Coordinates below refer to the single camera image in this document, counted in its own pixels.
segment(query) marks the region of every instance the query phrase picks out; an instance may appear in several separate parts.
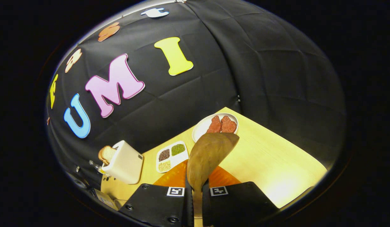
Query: meat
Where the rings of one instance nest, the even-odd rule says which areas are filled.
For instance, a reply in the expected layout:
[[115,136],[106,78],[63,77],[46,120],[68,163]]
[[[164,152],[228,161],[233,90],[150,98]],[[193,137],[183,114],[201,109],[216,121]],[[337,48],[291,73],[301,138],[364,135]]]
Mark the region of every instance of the meat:
[[229,132],[229,133],[234,133],[236,131],[237,125],[234,121],[230,120],[228,116],[224,116],[222,118],[222,132]]
[[212,118],[212,123],[209,125],[208,131],[206,133],[220,132],[222,130],[222,122],[219,119],[219,116],[214,116]]

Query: yellow letter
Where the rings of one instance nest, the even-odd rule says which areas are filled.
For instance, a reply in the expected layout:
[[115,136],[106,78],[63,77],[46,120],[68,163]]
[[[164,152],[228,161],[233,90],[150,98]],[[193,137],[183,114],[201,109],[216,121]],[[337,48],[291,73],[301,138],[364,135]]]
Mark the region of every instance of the yellow letter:
[[170,37],[160,40],[159,42],[154,44],[154,47],[160,48],[166,56],[167,61],[170,65],[168,73],[171,76],[176,76],[180,73],[188,71],[194,66],[192,62],[187,61],[187,59],[185,58],[180,46],[178,45],[179,41],[180,38],[178,37]]
[[55,89],[56,89],[56,83],[55,81],[58,79],[58,75],[55,76],[55,79],[53,79],[52,85],[50,87],[49,93],[50,93],[50,108],[53,108],[53,103],[55,102]]

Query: pink letter m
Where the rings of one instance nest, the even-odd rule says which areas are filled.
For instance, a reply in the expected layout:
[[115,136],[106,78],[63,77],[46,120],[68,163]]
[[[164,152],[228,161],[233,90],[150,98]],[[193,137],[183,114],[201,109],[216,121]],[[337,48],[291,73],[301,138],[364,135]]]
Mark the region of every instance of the pink letter m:
[[114,110],[111,102],[120,105],[118,85],[122,88],[124,99],[130,99],[145,88],[143,81],[138,81],[130,70],[127,62],[127,54],[115,58],[109,65],[109,81],[99,76],[93,76],[86,84],[86,90],[90,91],[101,109],[101,116],[108,117]]

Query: blue letter u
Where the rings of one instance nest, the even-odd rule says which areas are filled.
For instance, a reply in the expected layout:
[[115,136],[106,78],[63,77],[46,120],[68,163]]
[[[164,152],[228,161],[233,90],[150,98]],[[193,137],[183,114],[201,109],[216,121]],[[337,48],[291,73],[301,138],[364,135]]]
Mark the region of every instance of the blue letter u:
[[67,108],[65,111],[65,115],[63,115],[63,118],[65,119],[66,123],[69,125],[71,130],[74,132],[74,134],[77,135],[78,138],[86,138],[88,134],[90,133],[90,119],[88,119],[88,116],[86,112],[84,111],[83,107],[81,106],[79,102],[79,95],[75,94],[73,98],[71,99],[70,105],[74,107],[79,114],[80,118],[83,120],[83,125],[79,127],[76,122],[73,120],[73,118],[70,115],[70,108]]

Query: white tray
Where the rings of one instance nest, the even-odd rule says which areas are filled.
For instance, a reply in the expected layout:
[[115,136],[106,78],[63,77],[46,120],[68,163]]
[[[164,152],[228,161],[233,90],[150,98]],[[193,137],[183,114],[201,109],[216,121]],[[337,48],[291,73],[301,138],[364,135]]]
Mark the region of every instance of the white tray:
[[[174,146],[174,145],[177,145],[177,144],[183,144],[184,145],[184,148],[185,148],[185,151],[179,153],[179,154],[176,154],[174,156],[172,156],[172,150],[171,148]],[[169,157],[167,159],[164,159],[163,161],[159,161],[159,155],[161,152],[165,151],[169,149]],[[168,145],[167,147],[161,149],[159,152],[157,152],[157,155],[156,155],[156,171],[159,172],[159,173],[164,173],[164,172],[167,172],[167,171],[160,171],[159,170],[159,163],[162,163],[162,162],[166,162],[166,161],[170,161],[171,162],[171,168],[174,168],[176,165],[180,164],[181,162],[187,160],[189,157],[188,157],[188,150],[186,149],[186,145],[183,141],[178,141],[178,142],[175,142],[171,145]]]

